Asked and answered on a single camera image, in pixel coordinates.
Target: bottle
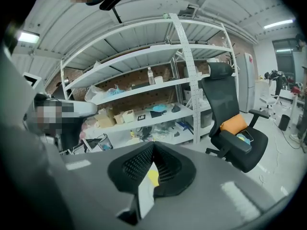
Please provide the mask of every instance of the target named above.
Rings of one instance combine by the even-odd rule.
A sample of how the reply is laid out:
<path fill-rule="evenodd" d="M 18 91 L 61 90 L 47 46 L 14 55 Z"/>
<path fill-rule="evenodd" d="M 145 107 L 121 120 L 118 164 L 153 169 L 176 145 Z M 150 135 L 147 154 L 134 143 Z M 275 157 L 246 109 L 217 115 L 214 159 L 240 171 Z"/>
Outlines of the bottle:
<path fill-rule="evenodd" d="M 150 85 L 155 84 L 155 82 L 154 82 L 154 74 L 153 74 L 153 71 L 152 71 L 152 69 L 150 67 L 148 68 L 148 81 L 149 81 Z"/>

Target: yellow sticky note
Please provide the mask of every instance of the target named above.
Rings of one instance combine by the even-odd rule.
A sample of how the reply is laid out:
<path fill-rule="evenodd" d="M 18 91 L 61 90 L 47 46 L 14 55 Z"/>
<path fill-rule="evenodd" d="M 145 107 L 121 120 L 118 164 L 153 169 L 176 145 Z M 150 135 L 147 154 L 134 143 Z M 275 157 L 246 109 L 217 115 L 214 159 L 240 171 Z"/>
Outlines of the yellow sticky note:
<path fill-rule="evenodd" d="M 158 182 L 159 173 L 158 173 L 158 171 L 149 170 L 148 177 L 155 187 L 159 185 L 159 182 Z"/>

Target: ceiling light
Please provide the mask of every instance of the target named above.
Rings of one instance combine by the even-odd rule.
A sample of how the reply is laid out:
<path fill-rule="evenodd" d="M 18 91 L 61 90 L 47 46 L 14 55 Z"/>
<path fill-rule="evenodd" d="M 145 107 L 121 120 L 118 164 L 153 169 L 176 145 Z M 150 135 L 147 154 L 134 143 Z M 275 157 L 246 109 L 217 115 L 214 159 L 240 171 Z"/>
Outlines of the ceiling light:
<path fill-rule="evenodd" d="M 279 53 L 279 52 L 291 52 L 292 49 L 291 48 L 285 48 L 285 49 L 277 49 L 276 52 Z"/>
<path fill-rule="evenodd" d="M 289 24 L 289 23 L 292 23 L 292 22 L 293 22 L 293 20 L 279 21 L 279 22 L 276 22 L 276 23 L 273 23 L 273 24 L 266 25 L 264 27 L 264 29 L 268 29 L 268 28 L 271 28 L 271 27 L 277 26 L 277 25 Z"/>
<path fill-rule="evenodd" d="M 20 36 L 18 37 L 18 41 L 27 42 L 36 44 L 39 40 L 39 34 L 27 32 L 27 31 L 20 31 Z"/>

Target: floor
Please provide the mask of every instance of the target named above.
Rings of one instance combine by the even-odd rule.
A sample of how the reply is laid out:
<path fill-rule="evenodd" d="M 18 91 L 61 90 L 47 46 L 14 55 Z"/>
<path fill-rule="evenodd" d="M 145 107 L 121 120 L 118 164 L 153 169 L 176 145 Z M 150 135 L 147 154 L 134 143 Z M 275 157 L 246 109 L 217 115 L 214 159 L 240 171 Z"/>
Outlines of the floor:
<path fill-rule="evenodd" d="M 263 186 L 276 200 L 279 201 L 290 192 L 297 189 L 302 176 L 307 168 L 307 154 L 305 154 L 299 144 L 293 142 L 289 135 L 296 132 L 295 125 L 289 125 L 288 129 L 283 132 L 275 125 L 278 125 L 283 114 L 290 116 L 291 103 L 281 100 L 282 104 L 275 106 L 276 115 L 270 119 L 259 118 L 255 129 L 265 133 L 269 138 L 266 151 L 258 165 L 246 175 Z M 265 107 L 260 101 L 254 108 Z M 302 114 L 302 108 L 297 108 L 294 112 L 293 121 L 296 124 L 298 116 Z M 252 114 L 241 113 L 247 123 L 253 117 Z M 210 142 L 208 135 L 203 136 L 201 143 L 194 145 L 192 143 L 183 144 L 188 149 L 205 152 L 206 148 L 216 149 Z"/>

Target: paper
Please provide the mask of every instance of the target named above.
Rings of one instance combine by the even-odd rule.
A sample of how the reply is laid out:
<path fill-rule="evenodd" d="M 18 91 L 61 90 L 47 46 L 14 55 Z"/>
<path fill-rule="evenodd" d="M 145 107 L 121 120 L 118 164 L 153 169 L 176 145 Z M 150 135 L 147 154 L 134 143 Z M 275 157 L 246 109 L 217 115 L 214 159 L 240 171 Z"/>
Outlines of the paper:
<path fill-rule="evenodd" d="M 159 172 L 153 163 L 139 185 L 139 207 L 141 218 L 144 218 L 147 213 L 154 206 L 154 188 L 159 186 L 158 183 Z"/>

